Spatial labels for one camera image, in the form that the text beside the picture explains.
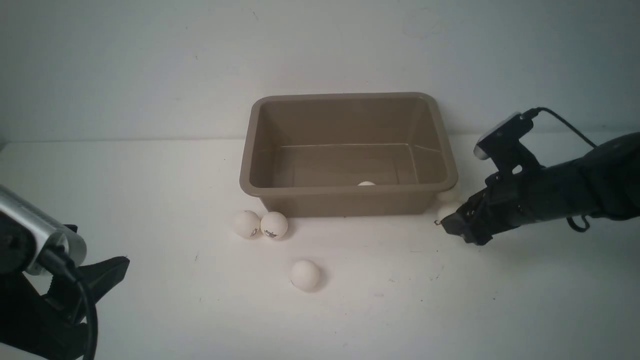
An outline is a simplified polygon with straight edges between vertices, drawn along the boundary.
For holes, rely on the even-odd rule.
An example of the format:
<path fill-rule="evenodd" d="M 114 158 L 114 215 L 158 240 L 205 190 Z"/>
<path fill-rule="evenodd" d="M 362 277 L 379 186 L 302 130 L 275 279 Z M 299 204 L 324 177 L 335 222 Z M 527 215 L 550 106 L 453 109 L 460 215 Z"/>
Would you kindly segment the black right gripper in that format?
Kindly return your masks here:
<path fill-rule="evenodd" d="M 533 194 L 533 183 L 549 169 L 521 171 L 512 177 L 498 172 L 488 178 L 485 189 L 478 191 L 439 224 L 447 234 L 462 236 L 467 244 L 484 246 L 494 235 L 526 224 L 550 221 L 546 203 Z"/>

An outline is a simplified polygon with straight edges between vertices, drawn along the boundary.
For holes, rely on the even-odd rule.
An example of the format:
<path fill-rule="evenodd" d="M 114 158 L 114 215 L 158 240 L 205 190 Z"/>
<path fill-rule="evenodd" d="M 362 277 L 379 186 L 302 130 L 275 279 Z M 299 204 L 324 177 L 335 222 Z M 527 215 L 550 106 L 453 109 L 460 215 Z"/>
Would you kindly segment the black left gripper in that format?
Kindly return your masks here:
<path fill-rule="evenodd" d="M 94 302 L 126 276 L 130 260 L 116 256 L 77 268 Z M 46 360 L 76 360 L 85 355 L 87 325 L 80 324 L 87 310 L 78 285 L 54 275 L 44 295 L 22 273 L 0 280 L 0 342 Z"/>

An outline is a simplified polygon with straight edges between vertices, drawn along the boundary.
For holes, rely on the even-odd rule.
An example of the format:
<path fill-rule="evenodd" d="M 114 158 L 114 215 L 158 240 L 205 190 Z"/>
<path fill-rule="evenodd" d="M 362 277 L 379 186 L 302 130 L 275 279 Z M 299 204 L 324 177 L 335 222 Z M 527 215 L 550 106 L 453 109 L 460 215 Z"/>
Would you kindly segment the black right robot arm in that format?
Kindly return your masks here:
<path fill-rule="evenodd" d="M 500 168 L 486 187 L 440 225 L 468 244 L 486 245 L 494 235 L 521 226 L 574 217 L 626 221 L 639 216 L 639 134 L 607 141 L 583 157 L 550 167 L 526 161 L 519 173 Z"/>

